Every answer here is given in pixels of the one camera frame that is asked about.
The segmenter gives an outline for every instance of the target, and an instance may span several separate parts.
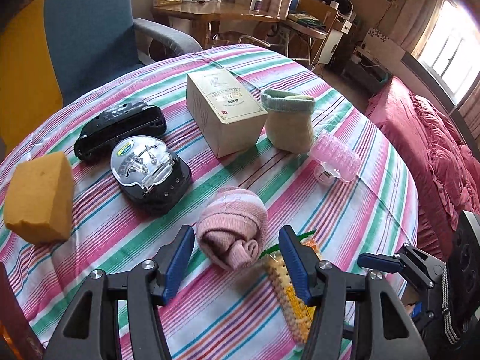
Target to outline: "floor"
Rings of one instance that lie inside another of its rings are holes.
[[[368,99],[370,98],[370,94],[366,92],[366,90],[353,81],[333,73],[325,66],[317,65],[313,72],[323,78],[328,85],[344,95],[360,112],[365,113],[368,106]]]

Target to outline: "striped tablecloth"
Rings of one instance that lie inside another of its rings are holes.
[[[227,68],[259,99],[265,88],[314,96],[313,124],[334,133],[362,159],[351,183],[320,185],[306,155],[275,149],[263,133],[256,147],[216,159],[185,105],[186,74]],[[164,137],[191,167],[193,186],[162,218],[146,215],[121,194],[109,161],[86,166],[74,156],[82,126],[112,104],[144,100],[162,108]],[[64,151],[73,168],[73,232],[63,244],[35,247],[5,228],[3,201],[15,165]],[[286,224],[315,230],[323,256],[360,273],[362,252],[392,254],[416,242],[415,183],[382,133],[339,92],[299,64],[251,45],[220,47],[152,64],[87,93],[27,137],[0,166],[0,261],[30,325],[46,346],[75,291],[90,271],[130,270],[169,243],[183,224],[194,226],[209,197],[223,185],[257,193],[268,209],[266,247]],[[400,293],[399,275],[390,281]],[[353,307],[347,304],[347,319]],[[297,359],[273,288],[260,264],[226,273],[195,245],[176,298],[160,309],[174,359]],[[132,359],[126,303],[119,305],[124,359]],[[343,357],[349,352],[345,341]]]

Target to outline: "rolled sock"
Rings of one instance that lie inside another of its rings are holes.
[[[213,263],[234,271],[258,260],[266,227],[267,211],[257,195],[222,187],[200,214],[196,236]]]
[[[311,125],[313,97],[267,89],[262,92],[262,105],[268,111],[267,138],[277,149],[295,154],[310,150],[315,138]]]

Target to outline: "red bedspread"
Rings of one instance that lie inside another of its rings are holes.
[[[370,99],[366,115],[397,149],[415,180],[418,247],[447,258],[458,212],[480,213],[480,163],[448,118],[397,77]]]

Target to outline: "yellow fuzzy stick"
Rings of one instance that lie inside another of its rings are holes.
[[[301,242],[303,245],[310,246],[318,258],[322,259],[318,245],[313,238],[308,237]],[[315,307],[307,307],[301,299],[297,298],[287,267],[279,251],[264,256],[263,264],[280,301],[283,315],[293,338],[298,343],[306,343],[311,321],[314,318]]]

